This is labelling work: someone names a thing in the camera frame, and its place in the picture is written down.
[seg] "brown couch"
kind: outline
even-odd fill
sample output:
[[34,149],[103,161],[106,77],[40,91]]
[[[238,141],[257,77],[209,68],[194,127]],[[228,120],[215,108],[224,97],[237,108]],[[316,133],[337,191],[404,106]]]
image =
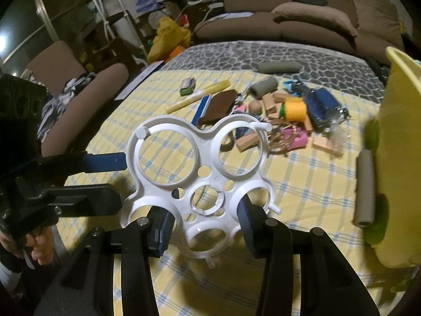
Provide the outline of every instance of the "brown couch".
[[[55,42],[41,52],[29,63],[27,69],[35,72],[35,79],[42,82],[54,95],[63,90],[67,81],[86,72],[63,41]],[[66,152],[92,116],[115,95],[128,77],[127,68],[120,63],[98,73],[70,101],[64,114],[48,132],[41,145],[43,157]]]
[[358,57],[373,57],[388,64],[385,49],[403,50],[395,5],[388,0],[327,0],[328,7],[343,11],[358,35],[346,37],[330,29],[299,21],[275,23],[271,11],[291,0],[224,0],[225,12],[254,12],[251,17],[206,21],[196,31],[201,42],[277,40],[330,48]]

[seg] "bed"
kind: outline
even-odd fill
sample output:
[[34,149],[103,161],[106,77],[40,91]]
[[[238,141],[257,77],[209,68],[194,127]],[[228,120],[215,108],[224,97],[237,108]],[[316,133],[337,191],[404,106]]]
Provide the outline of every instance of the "bed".
[[[349,135],[346,152],[342,158],[332,158],[309,145],[289,153],[287,157],[270,154],[264,173],[276,186],[275,204],[282,210],[280,215],[272,216],[290,228],[299,230],[322,227],[358,273],[381,315],[386,315],[403,294],[396,293],[392,287],[411,277],[413,269],[391,270],[383,267],[374,251],[364,244],[361,229],[351,223],[355,190],[354,163],[361,150],[361,129],[364,122],[377,113],[384,88],[364,61],[313,47],[288,46],[284,43],[236,42],[215,44],[213,47],[201,45],[183,52],[134,90],[102,125],[87,151],[94,154],[124,151],[129,136],[140,123],[165,114],[165,108],[180,98],[178,89],[181,81],[187,77],[195,77],[198,87],[229,79],[231,88],[241,92],[265,77],[251,70],[256,62],[277,58],[305,59],[305,69],[299,74],[300,78],[312,87],[326,86],[350,111],[352,119],[344,123],[344,129]],[[223,54],[220,47],[229,53]],[[333,72],[338,83],[332,81],[328,72]],[[277,79],[282,82],[288,78]],[[197,106],[198,102],[179,110],[175,115],[191,120]],[[155,179],[174,179],[174,175],[182,172],[181,165],[185,165],[185,159],[191,155],[186,144],[172,136],[150,138],[154,145],[142,152],[147,174]],[[256,149],[249,151],[244,156],[233,148],[224,154],[222,160],[238,170],[249,165],[256,155]],[[123,199],[134,191],[128,170],[78,174],[67,180],[67,185],[99,183],[113,184]],[[67,250],[71,251],[92,227],[116,229],[118,219],[114,216],[61,219],[57,226]],[[211,270],[204,260],[186,258],[170,245],[161,259],[150,259],[160,314],[254,315],[264,261],[252,258],[242,237],[238,237],[219,258],[217,267]],[[120,276],[120,260],[117,256],[114,263],[115,315],[122,314]],[[298,268],[295,269],[294,280],[293,315],[299,315]]]

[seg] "plastic bag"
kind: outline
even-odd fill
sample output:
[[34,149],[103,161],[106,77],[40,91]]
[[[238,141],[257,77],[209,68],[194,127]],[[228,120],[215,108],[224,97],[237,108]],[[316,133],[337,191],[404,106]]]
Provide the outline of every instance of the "plastic bag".
[[154,38],[154,44],[148,54],[148,63],[164,60],[178,46],[184,48],[190,46],[192,33],[165,16],[159,20],[157,36]]
[[333,119],[330,122],[329,136],[332,141],[332,147],[335,152],[343,152],[347,142],[347,134],[340,126],[341,120],[339,118]]

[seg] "yellow bucket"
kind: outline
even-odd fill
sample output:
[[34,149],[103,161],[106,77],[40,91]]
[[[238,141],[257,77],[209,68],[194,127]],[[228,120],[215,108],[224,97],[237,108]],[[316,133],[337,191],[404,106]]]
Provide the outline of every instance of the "yellow bucket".
[[393,47],[386,55],[392,66],[377,116],[375,151],[386,217],[382,238],[372,247],[384,266],[400,268],[421,264],[421,66]]

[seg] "clothing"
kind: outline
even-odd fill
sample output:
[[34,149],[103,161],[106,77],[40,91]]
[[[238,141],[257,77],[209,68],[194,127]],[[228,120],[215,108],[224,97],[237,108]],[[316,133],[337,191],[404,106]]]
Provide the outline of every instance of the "clothing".
[[79,78],[73,78],[58,96],[48,93],[41,114],[41,123],[38,126],[37,138],[41,143],[56,121],[63,115],[69,102],[77,96],[94,78],[95,72],[83,73]]

